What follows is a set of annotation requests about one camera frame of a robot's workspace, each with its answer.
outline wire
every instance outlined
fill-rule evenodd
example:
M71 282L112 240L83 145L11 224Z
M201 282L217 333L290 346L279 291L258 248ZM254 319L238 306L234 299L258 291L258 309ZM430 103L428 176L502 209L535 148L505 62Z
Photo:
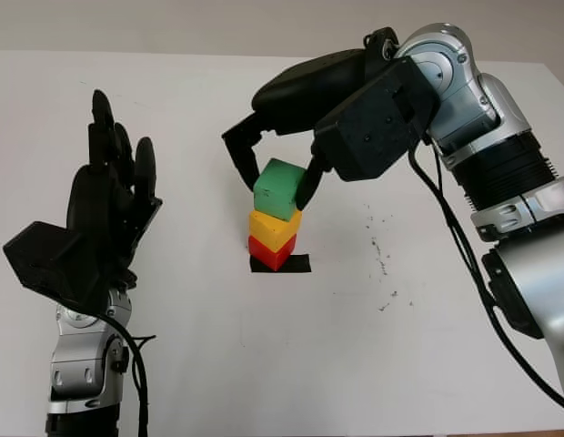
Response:
M154 340L156 338L156 335L149 335L148 337L133 337L133 340L140 340L140 343L138 343L138 350L141 351L143 349L143 346L145 346L145 344L147 344L149 341ZM137 375L136 375L136 361L133 359L133 363L132 363L132 372L133 372L133 383L135 384L136 390L139 391L140 390L140 382L138 381Z
M136 368L138 370L138 380L140 381L140 384L136 387L139 402L138 437L147 437L148 431L146 427L148 426L148 387L146 385L145 362L143 361L143 356L140 353L140 348L136 345L135 340L130 335L128 330L126 330L126 328L122 326L118 321L105 314L98 314L97 317L113 327L118 332L118 335L120 335L120 337L122 337L126 341L126 345L133 353L133 363L136 364Z
M456 246L466 264L472 279L474 280L478 294L482 301L482 305L488 315L490 323L492 324L492 328L497 333L500 338L500 341L504 345L504 347L509 351L510 355L515 359L515 361L519 364L520 368L532 379L535 384L545 393L547 394L555 403L560 405L564 408L564 397L558 394L552 387L550 387L541 377L540 375L532 368L532 366L527 362L527 360L520 354L519 350L515 347L515 345L510 341L509 336L503 330L502 326L500 325L499 318L497 314L494 312L494 307L498 306L497 302L494 300L492 295L488 292L486 288L486 284L484 282L484 278L482 277L482 273L480 272L480 268L478 266L478 262L476 261L476 257L474 255L474 251L472 246L470 245L466 234L464 233L464 229L460 226L454 211L446 201L446 198L443 195L443 189L441 187L441 168L439 166L439 161L437 163L438 168L438 183L440 188L436 187L433 180L429 178L423 168L419 165L416 159L416 152L418 150L418 145L413 146L408 152L408 160L409 165L415 171L415 173L419 176L419 178L428 186L429 190L432 192L438 204L440 205L442 212L444 213L444 217L446 218L446 223L450 228L450 232L452 233L452 238L454 239Z
M444 183L442 182L442 163L439 160L438 151L436 146L431 147L434 151L434 159L436 160L436 170L438 171L438 190L443 195L444 194Z

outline red block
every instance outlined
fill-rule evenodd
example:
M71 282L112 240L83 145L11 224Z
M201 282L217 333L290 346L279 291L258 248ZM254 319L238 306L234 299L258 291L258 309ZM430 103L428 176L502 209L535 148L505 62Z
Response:
M260 243L258 239L255 239L250 235L247 242L247 248L249 249L249 254L252 257L259 259L273 271L277 271L280 267L282 267L282 264L286 262L296 244L297 234L294 234L294 236L289 239L278 252L273 252Z

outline wooden block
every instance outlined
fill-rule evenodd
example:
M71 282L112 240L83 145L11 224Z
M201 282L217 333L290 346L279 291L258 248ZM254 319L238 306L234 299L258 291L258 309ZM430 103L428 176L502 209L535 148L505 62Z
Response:
M268 249L251 235L247 240L247 248L249 250L249 254L256 259L259 259L273 271L277 271L278 269L280 269L280 267L282 267L282 265L286 262L286 260L294 250L296 244L297 234L294 234L294 236L292 236L292 238L289 239L278 252L273 252L272 250Z
M297 188L304 173L301 167L270 159L254 184L254 209L289 221L297 208Z
M249 234L273 252L278 252L298 232L302 212L295 209L290 221L260 211L249 215Z

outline white surface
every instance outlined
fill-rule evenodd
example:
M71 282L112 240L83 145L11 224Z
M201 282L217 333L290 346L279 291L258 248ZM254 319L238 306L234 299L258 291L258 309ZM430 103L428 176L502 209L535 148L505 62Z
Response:
M405 159L381 180L324 178L297 241L312 274L249 273L252 198L220 134L248 113L259 86L297 61L0 52L0 247L33 220L65 223L100 87L134 143L153 138L165 201L133 264L129 324L134 335L158 334L145 349L150 435L564 428L564 412L494 336ZM479 66L506 82L564 174L564 87L541 65ZM309 134L267 136L257 151L262 164L276 156L306 165L309 144ZM433 168L427 150L423 157ZM463 193L446 181L483 253ZM0 251L0 435L42 434L54 306L22 289ZM557 384L544 343L513 337ZM121 434L134 436L136 393L129 380L125 387Z
M564 85L564 0L0 0L0 50L320 56L442 21L478 59L539 62Z

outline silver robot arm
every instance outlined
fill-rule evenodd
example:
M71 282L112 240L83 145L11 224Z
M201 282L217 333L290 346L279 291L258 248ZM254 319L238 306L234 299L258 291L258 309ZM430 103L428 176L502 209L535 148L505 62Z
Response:
M106 315L126 326L131 303L126 292L110 290ZM78 430L117 435L128 348L104 321L57 305L59 339L51 362L48 435Z
M410 56L440 97L429 127L465 189L484 241L490 289L510 325L549 345L564 392L564 177L497 78L480 73L458 27L422 27L395 57Z

